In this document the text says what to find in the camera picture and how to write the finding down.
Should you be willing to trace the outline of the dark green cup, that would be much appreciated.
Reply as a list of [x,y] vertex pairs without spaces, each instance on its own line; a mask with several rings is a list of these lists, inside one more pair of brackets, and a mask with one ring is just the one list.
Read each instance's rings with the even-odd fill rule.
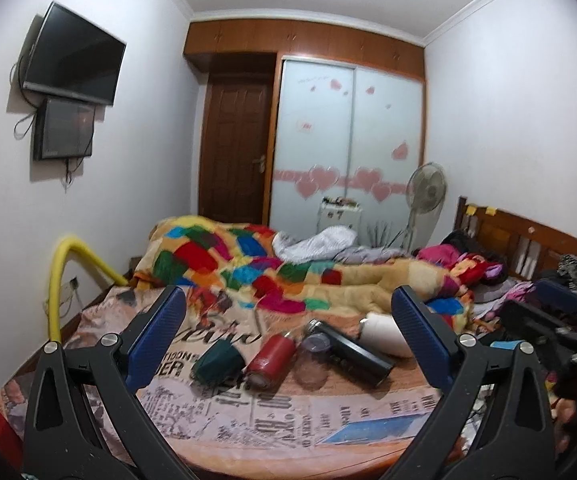
[[193,365],[191,377],[205,387],[215,387],[238,377],[246,361],[230,341],[217,340]]

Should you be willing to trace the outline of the white cup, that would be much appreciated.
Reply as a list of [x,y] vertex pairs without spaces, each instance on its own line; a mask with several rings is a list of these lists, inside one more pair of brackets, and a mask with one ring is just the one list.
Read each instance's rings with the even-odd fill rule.
[[413,356],[391,315],[369,312],[359,323],[358,341],[389,356],[403,359]]

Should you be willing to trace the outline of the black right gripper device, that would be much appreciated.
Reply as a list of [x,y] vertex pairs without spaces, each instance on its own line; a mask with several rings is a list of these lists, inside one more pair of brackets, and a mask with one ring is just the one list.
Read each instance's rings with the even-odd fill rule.
[[577,291],[552,280],[521,282],[501,299],[491,347],[531,344],[560,398],[577,401]]

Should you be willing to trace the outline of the newspaper print bed sheet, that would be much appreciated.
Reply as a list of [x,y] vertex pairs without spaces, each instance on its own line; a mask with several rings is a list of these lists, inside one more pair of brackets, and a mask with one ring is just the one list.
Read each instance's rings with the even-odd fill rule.
[[325,364],[298,358],[275,388],[234,380],[206,388],[192,366],[226,340],[251,359],[273,335],[313,318],[348,335],[360,314],[310,300],[299,313],[257,309],[218,288],[188,288],[177,335],[138,398],[182,460],[203,474],[244,479],[340,479],[379,474],[395,463],[436,408],[439,392],[411,359],[369,388]]

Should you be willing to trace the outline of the black thermos bottle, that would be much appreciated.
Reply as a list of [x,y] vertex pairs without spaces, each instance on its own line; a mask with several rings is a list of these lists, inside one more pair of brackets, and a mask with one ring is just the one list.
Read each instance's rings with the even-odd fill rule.
[[346,375],[366,386],[380,386],[395,368],[395,362],[376,350],[371,350],[357,339],[320,320],[311,320],[305,334],[323,335],[329,340],[327,358]]

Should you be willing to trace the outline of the wooden headboard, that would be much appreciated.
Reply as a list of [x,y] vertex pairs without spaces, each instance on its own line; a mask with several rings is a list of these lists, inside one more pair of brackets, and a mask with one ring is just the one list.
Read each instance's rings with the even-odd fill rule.
[[459,196],[454,229],[502,257],[519,280],[556,270],[562,255],[577,256],[576,237],[503,209],[472,204],[465,196]]

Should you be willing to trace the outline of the clear glass jar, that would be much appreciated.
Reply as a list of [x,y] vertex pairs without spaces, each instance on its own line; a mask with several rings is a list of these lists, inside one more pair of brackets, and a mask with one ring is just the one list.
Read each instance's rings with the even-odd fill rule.
[[296,382],[305,390],[320,389],[327,381],[329,349],[331,341],[321,333],[311,334],[299,344],[293,373]]

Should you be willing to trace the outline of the red thermos bottle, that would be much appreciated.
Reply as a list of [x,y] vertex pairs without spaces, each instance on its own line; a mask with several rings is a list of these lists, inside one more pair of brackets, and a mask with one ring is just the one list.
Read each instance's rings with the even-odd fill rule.
[[275,387],[293,361],[297,342],[290,332],[272,335],[245,370],[247,385],[257,390]]

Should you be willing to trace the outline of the colourful patchwork blanket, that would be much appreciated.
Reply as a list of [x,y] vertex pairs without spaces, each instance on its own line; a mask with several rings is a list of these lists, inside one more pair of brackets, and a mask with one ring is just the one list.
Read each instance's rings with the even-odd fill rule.
[[407,285],[423,301],[456,299],[456,311],[445,315],[456,330],[471,321],[466,286],[441,266],[411,258],[362,264],[285,262],[273,252],[274,237],[274,231],[258,224],[198,216],[165,219],[151,232],[134,279],[143,289],[187,287],[204,312],[215,309],[219,295],[226,294],[241,308],[351,316],[389,312],[392,293]]

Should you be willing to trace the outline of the standing electric fan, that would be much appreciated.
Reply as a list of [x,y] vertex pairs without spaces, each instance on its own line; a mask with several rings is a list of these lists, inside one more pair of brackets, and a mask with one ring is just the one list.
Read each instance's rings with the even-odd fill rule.
[[447,193],[447,180],[445,173],[436,162],[427,162],[419,166],[407,182],[405,198],[409,207],[409,217],[407,224],[394,237],[388,246],[400,243],[400,247],[406,252],[410,252],[414,240],[416,220],[421,214],[429,214],[437,209],[445,199]]

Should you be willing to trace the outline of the white grey crumpled cloth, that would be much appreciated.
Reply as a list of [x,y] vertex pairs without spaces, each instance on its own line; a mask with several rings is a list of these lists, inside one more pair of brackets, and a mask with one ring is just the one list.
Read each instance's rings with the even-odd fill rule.
[[348,226],[329,226],[304,240],[296,240],[285,232],[277,232],[272,240],[274,255],[283,262],[302,264],[331,260],[339,252],[352,247],[358,233]]

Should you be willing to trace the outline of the white small cabinet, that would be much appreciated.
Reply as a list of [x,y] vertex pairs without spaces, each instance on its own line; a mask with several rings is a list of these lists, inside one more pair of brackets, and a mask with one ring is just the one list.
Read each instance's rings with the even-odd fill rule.
[[359,231],[363,209],[355,200],[345,197],[324,197],[317,211],[317,232],[331,226],[346,226]]

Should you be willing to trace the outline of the frosted sliding wardrobe doors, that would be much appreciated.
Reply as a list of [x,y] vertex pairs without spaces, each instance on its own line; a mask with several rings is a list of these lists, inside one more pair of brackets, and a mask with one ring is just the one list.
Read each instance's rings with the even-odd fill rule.
[[303,240],[324,197],[361,205],[361,245],[407,224],[407,182],[422,157],[421,81],[359,66],[283,62],[269,224]]

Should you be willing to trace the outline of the brown wooden door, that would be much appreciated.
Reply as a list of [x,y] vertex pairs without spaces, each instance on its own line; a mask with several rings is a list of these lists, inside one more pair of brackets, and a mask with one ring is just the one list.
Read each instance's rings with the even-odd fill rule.
[[254,74],[209,78],[200,141],[198,213],[224,223],[260,223],[272,81]]

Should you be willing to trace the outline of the wooden overhead cabinets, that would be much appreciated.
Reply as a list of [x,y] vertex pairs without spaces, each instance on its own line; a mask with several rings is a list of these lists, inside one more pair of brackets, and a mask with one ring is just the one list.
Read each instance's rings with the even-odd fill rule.
[[424,49],[416,44],[377,32],[282,18],[193,22],[183,54],[204,73],[219,55],[290,54],[425,78]]

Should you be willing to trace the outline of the small black wall monitor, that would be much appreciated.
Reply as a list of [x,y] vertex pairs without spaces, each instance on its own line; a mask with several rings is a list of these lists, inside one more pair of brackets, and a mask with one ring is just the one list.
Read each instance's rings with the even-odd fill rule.
[[36,113],[32,158],[42,162],[91,156],[94,119],[90,104],[47,98]]

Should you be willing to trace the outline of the wall mounted black television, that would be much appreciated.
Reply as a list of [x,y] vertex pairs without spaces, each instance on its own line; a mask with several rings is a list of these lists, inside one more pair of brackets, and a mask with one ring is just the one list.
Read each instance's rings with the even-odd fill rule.
[[23,66],[22,88],[112,106],[125,52],[123,41],[54,1]]

